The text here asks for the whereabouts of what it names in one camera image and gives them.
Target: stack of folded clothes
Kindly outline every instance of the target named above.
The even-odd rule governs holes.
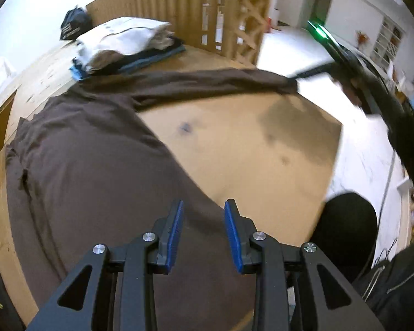
[[[120,17],[93,28],[77,39],[78,56],[72,60],[72,77],[129,74],[185,51],[167,22]]]

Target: white folded shirt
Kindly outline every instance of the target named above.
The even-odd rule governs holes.
[[[119,17],[101,24],[77,38],[83,70],[96,70],[143,50],[164,50],[173,44],[170,23],[146,18]]]

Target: brown cloth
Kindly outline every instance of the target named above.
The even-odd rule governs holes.
[[[149,231],[173,200],[185,203],[177,261],[155,277],[161,330],[229,330],[252,308],[255,279],[233,266],[223,209],[186,175],[136,112],[160,103],[243,92],[296,93],[261,70],[95,77],[20,119],[7,146],[15,248],[39,307],[96,244]]]

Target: wooden tabletop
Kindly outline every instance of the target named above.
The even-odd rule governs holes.
[[[12,140],[18,120],[31,118],[50,96],[74,82],[68,70],[75,56],[64,44],[42,56],[16,78],[18,86],[6,132]],[[148,70],[244,68],[204,50],[183,54]],[[218,205],[234,198],[241,214],[280,242],[307,241],[320,215],[331,179],[340,123],[297,96],[242,94],[175,103],[140,114],[168,146],[182,168]],[[190,133],[181,132],[190,124]],[[25,324],[38,308],[16,255],[6,197],[3,150],[0,152],[0,272]]]

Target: white floor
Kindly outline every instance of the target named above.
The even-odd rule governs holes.
[[[291,76],[325,61],[331,61],[331,57],[306,31],[284,28],[265,34],[258,67]],[[391,248],[398,236],[401,213],[396,184],[403,179],[403,173],[398,157],[395,157],[389,190],[381,208],[393,157],[387,128],[381,117],[366,117],[353,106],[326,74],[299,81],[299,92],[343,125],[327,199],[345,191],[355,191],[372,204],[378,218],[382,209],[376,248],[378,257],[383,249]]]

